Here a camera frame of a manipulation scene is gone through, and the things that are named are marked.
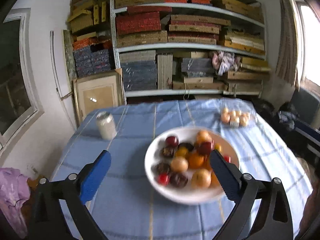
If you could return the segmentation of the orange tangerine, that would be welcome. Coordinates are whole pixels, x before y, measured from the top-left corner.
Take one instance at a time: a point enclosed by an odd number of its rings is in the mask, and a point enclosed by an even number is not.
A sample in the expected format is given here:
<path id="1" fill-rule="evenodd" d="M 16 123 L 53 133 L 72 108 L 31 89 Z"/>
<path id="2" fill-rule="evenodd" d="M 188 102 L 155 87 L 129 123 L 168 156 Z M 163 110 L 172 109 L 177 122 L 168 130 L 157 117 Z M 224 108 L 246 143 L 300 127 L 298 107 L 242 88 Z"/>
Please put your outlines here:
<path id="1" fill-rule="evenodd" d="M 198 153 L 193 153 L 188 158 L 189 169 L 195 170 L 202 167 L 205 157 Z"/>

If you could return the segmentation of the dark brown tomato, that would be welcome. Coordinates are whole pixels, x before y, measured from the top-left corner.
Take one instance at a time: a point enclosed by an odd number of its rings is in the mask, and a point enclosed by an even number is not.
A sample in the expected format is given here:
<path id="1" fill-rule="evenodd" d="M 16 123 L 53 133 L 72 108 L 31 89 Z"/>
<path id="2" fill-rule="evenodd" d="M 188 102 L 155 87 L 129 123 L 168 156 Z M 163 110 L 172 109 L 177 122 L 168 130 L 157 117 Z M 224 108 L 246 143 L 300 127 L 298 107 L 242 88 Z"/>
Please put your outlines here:
<path id="1" fill-rule="evenodd" d="M 175 156 L 175 151 L 176 151 L 176 148 L 171 146 L 165 146 L 160 150 L 159 155 L 162 158 L 172 159 Z"/>

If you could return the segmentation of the white round plate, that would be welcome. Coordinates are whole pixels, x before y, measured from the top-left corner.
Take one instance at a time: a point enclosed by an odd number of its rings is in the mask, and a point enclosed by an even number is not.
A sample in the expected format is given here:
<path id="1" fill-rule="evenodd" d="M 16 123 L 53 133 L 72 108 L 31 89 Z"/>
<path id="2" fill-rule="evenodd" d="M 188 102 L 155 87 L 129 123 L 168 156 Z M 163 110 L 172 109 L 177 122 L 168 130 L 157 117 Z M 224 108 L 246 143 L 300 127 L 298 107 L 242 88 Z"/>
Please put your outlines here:
<path id="1" fill-rule="evenodd" d="M 239 166 L 237 153 L 220 135 L 202 127 L 168 130 L 146 151 L 146 176 L 160 195 L 173 202 L 197 205 L 218 200 L 224 192 L 210 167 L 210 150 Z"/>

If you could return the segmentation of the white beverage can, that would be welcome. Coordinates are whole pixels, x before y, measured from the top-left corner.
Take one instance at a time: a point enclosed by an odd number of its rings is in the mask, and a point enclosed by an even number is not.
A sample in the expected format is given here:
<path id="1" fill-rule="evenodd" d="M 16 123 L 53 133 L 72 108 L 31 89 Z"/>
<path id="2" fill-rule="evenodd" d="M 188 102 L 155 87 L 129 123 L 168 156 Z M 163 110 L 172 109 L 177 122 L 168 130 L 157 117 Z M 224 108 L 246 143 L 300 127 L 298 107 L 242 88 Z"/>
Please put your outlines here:
<path id="1" fill-rule="evenodd" d="M 117 135 L 116 124 L 111 113 L 99 112 L 96 117 L 96 124 L 104 140 L 112 140 Z"/>

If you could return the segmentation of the clear plastic fruit box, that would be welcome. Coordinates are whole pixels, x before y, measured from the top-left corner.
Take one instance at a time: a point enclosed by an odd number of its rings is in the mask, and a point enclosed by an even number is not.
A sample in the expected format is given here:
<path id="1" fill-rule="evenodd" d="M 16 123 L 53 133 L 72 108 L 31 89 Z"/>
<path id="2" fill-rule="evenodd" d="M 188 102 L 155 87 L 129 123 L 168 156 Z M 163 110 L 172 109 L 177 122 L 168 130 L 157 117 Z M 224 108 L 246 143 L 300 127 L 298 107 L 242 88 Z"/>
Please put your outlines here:
<path id="1" fill-rule="evenodd" d="M 224 106 L 221 109 L 220 121 L 232 128 L 249 127 L 256 123 L 255 113 L 241 109 L 240 107 L 232 108 Z"/>

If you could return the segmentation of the small red cherry tomato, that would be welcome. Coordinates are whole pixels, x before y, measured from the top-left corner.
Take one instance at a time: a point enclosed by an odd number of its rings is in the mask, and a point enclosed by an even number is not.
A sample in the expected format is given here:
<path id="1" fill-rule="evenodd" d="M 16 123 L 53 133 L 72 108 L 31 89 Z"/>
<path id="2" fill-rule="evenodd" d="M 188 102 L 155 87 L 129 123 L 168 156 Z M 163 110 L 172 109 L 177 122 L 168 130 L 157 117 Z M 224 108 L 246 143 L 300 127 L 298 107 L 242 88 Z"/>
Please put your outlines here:
<path id="1" fill-rule="evenodd" d="M 167 173 L 161 173 L 157 177 L 157 182 L 160 185 L 167 186 L 170 183 L 170 176 Z"/>

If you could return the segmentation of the dark red plum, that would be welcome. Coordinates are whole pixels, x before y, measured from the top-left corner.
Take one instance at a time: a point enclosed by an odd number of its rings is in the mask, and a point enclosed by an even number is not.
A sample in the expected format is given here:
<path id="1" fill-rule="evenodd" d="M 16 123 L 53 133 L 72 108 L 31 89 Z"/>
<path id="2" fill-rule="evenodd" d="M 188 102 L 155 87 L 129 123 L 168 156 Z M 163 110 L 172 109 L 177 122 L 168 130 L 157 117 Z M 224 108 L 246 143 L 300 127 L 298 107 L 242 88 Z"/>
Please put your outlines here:
<path id="1" fill-rule="evenodd" d="M 168 136 L 165 139 L 165 144 L 167 147 L 176 148 L 179 145 L 179 140 L 176 136 Z"/>

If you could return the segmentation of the purple plastic bag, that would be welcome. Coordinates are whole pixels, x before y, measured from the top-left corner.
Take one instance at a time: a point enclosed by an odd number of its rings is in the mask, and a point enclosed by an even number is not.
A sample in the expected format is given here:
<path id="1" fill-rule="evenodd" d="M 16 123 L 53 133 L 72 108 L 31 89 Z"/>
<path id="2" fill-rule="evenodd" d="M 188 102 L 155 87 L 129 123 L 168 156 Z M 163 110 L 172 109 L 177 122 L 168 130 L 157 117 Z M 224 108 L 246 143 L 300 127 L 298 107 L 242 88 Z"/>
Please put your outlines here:
<path id="1" fill-rule="evenodd" d="M 28 230 L 21 208 L 30 198 L 28 177 L 19 169 L 1 168 L 1 211 L 9 225 L 23 239 Z"/>

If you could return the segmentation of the dark chair with clothes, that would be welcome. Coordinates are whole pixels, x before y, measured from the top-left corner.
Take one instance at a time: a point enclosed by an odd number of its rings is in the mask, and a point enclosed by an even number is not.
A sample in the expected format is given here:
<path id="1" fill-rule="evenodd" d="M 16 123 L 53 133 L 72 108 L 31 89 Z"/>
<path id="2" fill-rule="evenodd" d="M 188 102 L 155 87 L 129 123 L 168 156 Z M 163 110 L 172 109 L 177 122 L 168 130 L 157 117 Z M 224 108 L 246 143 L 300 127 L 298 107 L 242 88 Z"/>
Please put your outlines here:
<path id="1" fill-rule="evenodd" d="M 275 118 L 278 133 L 289 146 L 306 142 L 319 145 L 319 125 L 312 127 L 319 115 L 319 96 L 305 88 L 295 90 L 290 101 L 280 106 Z"/>

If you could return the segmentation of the beige framed panel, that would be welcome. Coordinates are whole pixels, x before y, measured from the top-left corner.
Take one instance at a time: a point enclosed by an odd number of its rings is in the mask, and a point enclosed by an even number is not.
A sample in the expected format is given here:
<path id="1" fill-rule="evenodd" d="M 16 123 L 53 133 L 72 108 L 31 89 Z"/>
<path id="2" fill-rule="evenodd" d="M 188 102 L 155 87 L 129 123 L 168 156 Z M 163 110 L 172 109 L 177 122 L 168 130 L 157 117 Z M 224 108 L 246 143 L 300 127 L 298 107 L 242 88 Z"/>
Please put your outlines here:
<path id="1" fill-rule="evenodd" d="M 80 125 L 96 109 L 125 104 L 121 68 L 73 80 L 76 121 Z"/>

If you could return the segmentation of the pink white cloth bundle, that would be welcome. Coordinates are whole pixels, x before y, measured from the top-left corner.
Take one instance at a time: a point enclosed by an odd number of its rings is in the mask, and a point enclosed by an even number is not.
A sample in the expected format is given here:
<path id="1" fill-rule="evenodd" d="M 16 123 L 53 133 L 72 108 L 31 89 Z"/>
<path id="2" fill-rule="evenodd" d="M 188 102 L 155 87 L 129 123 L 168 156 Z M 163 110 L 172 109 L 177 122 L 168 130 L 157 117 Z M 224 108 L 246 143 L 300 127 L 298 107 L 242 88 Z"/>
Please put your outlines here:
<path id="1" fill-rule="evenodd" d="M 238 71 L 240 68 L 241 57 L 236 56 L 234 53 L 225 51 L 212 51 L 212 65 L 215 69 L 217 76 L 223 76 L 228 71 Z"/>

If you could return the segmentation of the metal storage shelf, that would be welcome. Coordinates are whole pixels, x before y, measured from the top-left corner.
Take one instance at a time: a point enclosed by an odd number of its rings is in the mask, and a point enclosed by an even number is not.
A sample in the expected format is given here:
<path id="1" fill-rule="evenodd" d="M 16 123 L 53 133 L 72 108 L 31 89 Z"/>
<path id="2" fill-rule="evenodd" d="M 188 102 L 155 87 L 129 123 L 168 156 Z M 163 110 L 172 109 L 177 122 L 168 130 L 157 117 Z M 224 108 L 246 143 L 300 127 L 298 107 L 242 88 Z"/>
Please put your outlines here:
<path id="1" fill-rule="evenodd" d="M 126 99 L 256 96 L 269 78 L 258 0 L 110 0 L 114 59 Z M 212 51 L 241 57 L 217 76 Z"/>

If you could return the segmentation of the window with white frame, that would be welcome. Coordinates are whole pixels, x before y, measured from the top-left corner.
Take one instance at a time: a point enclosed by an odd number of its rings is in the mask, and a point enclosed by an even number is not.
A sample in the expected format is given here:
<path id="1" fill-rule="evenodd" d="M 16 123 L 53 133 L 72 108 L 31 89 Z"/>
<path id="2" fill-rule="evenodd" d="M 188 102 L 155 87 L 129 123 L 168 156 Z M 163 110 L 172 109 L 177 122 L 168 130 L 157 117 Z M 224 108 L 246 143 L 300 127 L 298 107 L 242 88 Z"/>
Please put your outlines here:
<path id="1" fill-rule="evenodd" d="M 12 9 L 1 22 L 1 150 L 44 113 L 31 67 L 30 8 Z"/>

